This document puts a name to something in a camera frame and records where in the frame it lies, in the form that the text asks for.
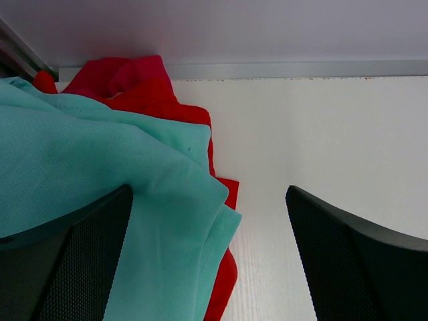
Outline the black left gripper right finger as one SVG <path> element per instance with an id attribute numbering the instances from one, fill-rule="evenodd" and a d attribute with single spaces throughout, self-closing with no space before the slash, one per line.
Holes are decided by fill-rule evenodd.
<path id="1" fill-rule="evenodd" d="M 318 320 L 427 319 L 427 240 L 293 185 L 286 205 Z"/>

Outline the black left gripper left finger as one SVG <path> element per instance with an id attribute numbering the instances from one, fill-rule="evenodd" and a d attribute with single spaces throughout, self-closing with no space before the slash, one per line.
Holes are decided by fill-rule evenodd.
<path id="1" fill-rule="evenodd" d="M 130 219 L 128 185 L 1 238 L 2 320 L 102 320 Z"/>

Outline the teal t shirt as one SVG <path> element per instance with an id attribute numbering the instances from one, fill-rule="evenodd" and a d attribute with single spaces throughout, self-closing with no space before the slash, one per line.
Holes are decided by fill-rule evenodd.
<path id="1" fill-rule="evenodd" d="M 134 200 L 106 320 L 202 320 L 241 221 L 209 174 L 206 126 L 1 81 L 1 235 L 129 185 Z"/>

